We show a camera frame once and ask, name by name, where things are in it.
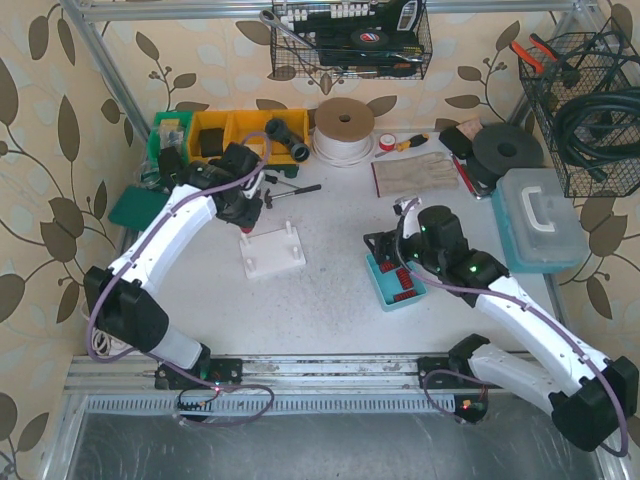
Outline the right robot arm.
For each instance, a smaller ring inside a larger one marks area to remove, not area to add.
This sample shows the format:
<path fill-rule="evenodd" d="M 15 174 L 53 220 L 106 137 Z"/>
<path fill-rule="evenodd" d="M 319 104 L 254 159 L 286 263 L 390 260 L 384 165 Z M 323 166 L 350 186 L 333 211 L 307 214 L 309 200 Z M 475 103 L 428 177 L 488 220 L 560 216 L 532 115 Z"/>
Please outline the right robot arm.
<path fill-rule="evenodd" d="M 492 317 L 536 359 L 531 364 L 471 335 L 451 352 L 445 374 L 496 385 L 551 417 L 577 448 L 629 452 L 628 421 L 637 410 L 639 370 L 626 357 L 611 359 L 580 340 L 542 309 L 495 257 L 469 246 L 458 217 L 446 206 L 395 205 L 396 227 L 364 235 L 377 263 L 429 273 L 425 284 L 448 291 Z"/>

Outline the claw hammer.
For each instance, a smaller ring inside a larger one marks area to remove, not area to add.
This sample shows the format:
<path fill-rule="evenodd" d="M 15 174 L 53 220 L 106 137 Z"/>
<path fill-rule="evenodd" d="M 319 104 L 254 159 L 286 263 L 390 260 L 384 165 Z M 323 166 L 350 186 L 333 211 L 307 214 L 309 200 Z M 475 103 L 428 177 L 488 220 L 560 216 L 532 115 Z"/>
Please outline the claw hammer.
<path fill-rule="evenodd" d="M 283 192 L 278 194 L 272 194 L 271 191 L 267 189 L 264 195 L 264 204 L 267 209 L 271 209 L 273 207 L 273 203 L 275 200 L 279 200 L 281 198 L 286 198 L 290 196 L 312 193 L 315 191 L 319 191 L 321 188 L 322 186 L 320 184 L 315 184 L 308 187 L 297 188 L 288 192 Z"/>

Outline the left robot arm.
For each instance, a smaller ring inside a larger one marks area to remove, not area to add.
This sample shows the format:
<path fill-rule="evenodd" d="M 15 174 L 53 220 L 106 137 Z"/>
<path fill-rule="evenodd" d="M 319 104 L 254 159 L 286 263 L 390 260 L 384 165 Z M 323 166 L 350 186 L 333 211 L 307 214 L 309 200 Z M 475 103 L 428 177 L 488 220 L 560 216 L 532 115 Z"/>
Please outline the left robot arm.
<path fill-rule="evenodd" d="M 134 244 L 106 269 L 90 268 L 84 276 L 89 309 L 85 343 L 95 332 L 122 343 L 168 367 L 191 384 L 209 388 L 211 351 L 173 326 L 156 298 L 172 264 L 198 231 L 214 219 L 243 230 L 254 228 L 263 202 L 257 193 L 265 156 L 246 143 L 230 143 L 213 163 L 193 161 L 180 166 L 169 158 L 158 161 L 171 187 L 160 213 Z"/>

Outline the teal plastic tray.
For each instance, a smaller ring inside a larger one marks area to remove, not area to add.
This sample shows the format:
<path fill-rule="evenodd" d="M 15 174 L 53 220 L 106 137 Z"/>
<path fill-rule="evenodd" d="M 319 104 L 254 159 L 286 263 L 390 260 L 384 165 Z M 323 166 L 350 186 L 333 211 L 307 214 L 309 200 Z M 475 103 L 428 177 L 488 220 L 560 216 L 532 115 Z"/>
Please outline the teal plastic tray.
<path fill-rule="evenodd" d="M 427 288 L 424 283 L 419 280 L 415 280 L 411 276 L 414 284 L 414 288 L 412 290 L 415 290 L 417 292 L 417 296 L 402 302 L 395 303 L 393 297 L 396 294 L 404 291 L 397 278 L 396 270 L 403 267 L 398 267 L 392 272 L 382 274 L 379 269 L 379 265 L 374 261 L 374 258 L 371 254 L 367 254 L 365 256 L 365 262 L 367 273 L 371 280 L 373 290 L 383 311 L 391 312 L 394 310 L 398 310 L 400 308 L 415 304 L 420 299 L 426 296 Z"/>

